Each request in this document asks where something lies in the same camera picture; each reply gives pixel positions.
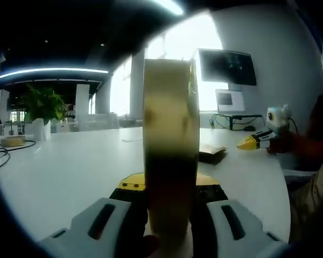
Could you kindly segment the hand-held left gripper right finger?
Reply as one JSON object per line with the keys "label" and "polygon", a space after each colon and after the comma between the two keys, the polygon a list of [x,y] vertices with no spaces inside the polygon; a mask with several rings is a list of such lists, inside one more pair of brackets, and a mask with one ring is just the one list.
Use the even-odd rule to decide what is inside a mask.
{"label": "hand-held left gripper right finger", "polygon": [[245,206],[228,199],[218,181],[196,178],[189,219],[194,257],[283,257],[286,242],[264,231],[262,222]]}

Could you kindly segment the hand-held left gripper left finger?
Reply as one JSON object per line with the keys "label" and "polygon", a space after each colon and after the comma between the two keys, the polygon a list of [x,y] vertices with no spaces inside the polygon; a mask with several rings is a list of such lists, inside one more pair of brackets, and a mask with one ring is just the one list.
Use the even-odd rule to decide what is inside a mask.
{"label": "hand-held left gripper left finger", "polygon": [[144,174],[132,174],[39,245],[51,257],[138,257],[147,222]]}

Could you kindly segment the person's right hand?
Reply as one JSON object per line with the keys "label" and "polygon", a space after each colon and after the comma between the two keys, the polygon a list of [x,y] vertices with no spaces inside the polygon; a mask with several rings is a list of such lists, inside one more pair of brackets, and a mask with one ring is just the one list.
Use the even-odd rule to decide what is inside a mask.
{"label": "person's right hand", "polygon": [[269,154],[290,153],[294,150],[297,135],[292,132],[281,134],[270,140],[266,149]]}

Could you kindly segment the person's left hand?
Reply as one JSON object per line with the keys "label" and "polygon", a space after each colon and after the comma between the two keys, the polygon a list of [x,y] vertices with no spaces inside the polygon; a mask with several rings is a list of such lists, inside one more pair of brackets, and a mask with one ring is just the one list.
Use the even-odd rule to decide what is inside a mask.
{"label": "person's left hand", "polygon": [[143,236],[143,257],[149,257],[159,248],[159,239],[155,235]]}

